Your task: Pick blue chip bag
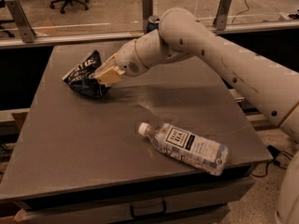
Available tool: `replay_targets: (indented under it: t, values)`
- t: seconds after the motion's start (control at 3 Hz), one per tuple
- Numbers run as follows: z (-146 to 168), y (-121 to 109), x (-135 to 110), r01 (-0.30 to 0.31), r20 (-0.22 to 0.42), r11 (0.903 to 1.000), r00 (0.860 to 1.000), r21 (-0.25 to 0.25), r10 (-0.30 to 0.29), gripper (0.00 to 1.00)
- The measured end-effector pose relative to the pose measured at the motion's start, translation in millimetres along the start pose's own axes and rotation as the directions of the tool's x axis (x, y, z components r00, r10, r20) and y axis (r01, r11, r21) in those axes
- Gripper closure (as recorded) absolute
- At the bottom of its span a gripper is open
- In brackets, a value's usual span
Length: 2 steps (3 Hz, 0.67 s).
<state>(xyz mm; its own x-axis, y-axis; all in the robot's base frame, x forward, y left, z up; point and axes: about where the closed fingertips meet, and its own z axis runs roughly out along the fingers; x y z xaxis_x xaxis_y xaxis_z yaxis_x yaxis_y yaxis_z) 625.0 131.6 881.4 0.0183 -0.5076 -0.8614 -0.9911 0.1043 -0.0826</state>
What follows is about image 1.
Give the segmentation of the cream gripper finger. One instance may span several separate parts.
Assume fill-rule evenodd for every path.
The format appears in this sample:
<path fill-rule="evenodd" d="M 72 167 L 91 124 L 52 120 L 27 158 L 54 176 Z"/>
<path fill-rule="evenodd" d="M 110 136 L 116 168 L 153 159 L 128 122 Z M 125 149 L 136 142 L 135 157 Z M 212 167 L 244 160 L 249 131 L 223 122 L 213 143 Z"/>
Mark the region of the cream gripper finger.
<path fill-rule="evenodd" d="M 101 85 L 107 85 L 110 83 L 110 81 L 107 78 L 107 72 L 108 70 L 93 72 L 90 75 L 88 75 L 88 78 L 96 80 Z"/>

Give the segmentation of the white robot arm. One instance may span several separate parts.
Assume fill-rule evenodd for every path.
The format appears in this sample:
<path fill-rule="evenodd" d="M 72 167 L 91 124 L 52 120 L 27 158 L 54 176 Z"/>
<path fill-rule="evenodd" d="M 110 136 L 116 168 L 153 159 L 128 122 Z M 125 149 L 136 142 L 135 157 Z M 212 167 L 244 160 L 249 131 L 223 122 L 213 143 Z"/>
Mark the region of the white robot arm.
<path fill-rule="evenodd" d="M 157 29 L 123 45 L 91 78 L 109 86 L 122 75 L 136 77 L 157 64 L 191 55 L 299 142 L 299 73 L 214 34 L 184 8 L 168 9 Z"/>

